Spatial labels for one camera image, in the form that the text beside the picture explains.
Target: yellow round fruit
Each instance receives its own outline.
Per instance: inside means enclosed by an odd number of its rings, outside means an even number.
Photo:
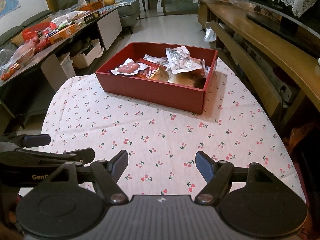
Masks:
[[[104,0],[105,6],[113,5],[114,3],[115,3],[115,0]]]

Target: white floor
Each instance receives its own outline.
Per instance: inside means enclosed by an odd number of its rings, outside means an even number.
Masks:
[[[101,57],[101,65],[130,42],[158,42],[210,48],[203,42],[204,31],[197,21],[197,15],[170,15],[156,17],[151,11],[147,18],[137,20],[133,26],[133,35],[124,30],[124,39],[117,37],[110,49]],[[44,115],[33,116],[25,129],[20,128],[18,134],[41,133]]]

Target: orange basket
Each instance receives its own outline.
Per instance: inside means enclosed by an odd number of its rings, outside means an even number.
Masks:
[[[103,8],[103,0],[99,0],[96,2],[90,2],[86,6],[82,6],[79,10],[80,11],[91,11],[94,12]]]

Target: orange box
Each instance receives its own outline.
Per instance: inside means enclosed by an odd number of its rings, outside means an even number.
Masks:
[[[213,80],[217,67],[217,50],[186,46],[191,57],[204,59],[205,64],[211,67],[203,89],[158,80],[142,79],[135,76],[113,75],[109,72],[119,67],[128,58],[137,61],[143,58],[145,54],[153,57],[166,57],[166,48],[173,49],[180,46],[163,43],[131,42],[96,71],[101,87],[105,92],[202,114],[209,85]]]
[[[50,40],[51,44],[54,44],[58,41],[61,41],[65,38],[69,37],[70,35],[75,33],[77,30],[79,30],[79,28],[80,27],[78,24],[70,25],[69,27],[57,32],[55,35],[49,37],[49,40]]]

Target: screw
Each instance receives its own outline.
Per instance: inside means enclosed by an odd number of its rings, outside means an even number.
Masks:
[[[198,200],[203,203],[207,203],[213,200],[213,196],[210,194],[201,194],[199,195]]]
[[[111,201],[113,201],[113,202],[119,203],[119,202],[124,201],[126,198],[125,198],[125,195],[124,195],[124,194],[122,194],[122,193],[116,193],[116,194],[111,195],[110,199],[111,199]]]

